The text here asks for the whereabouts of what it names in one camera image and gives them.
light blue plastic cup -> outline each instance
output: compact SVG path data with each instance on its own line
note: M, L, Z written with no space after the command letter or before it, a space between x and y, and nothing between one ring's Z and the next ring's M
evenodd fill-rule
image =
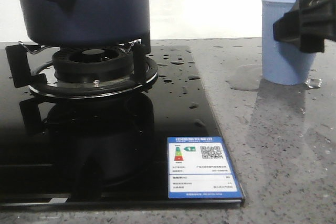
M295 0L262 0L262 75L283 85L304 83L316 54L300 52L294 45L273 39L273 23L288 12Z

granite countertop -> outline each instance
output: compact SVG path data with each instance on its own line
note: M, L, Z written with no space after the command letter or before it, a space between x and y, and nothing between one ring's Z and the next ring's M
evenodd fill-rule
M317 55L310 71L310 78L322 79L319 89L260 81L261 38L154 40L152 45L190 46L245 191L245 205L40 209L1 212L1 223L336 223L335 43L326 43L326 52ZM231 89L227 80L236 89L253 91Z

energy label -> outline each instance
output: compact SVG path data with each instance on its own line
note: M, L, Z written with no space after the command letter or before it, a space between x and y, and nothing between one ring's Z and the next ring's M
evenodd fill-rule
M168 138L169 198L239 198L221 137Z

qr code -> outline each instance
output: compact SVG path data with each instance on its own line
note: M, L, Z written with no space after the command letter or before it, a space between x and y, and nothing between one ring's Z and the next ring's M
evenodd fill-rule
M220 146L201 146L202 158L224 158Z

white wall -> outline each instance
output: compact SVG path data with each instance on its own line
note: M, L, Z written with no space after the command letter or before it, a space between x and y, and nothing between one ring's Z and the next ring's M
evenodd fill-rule
M261 0L151 0L152 39L261 36ZM0 41L28 40L18 0L0 0Z

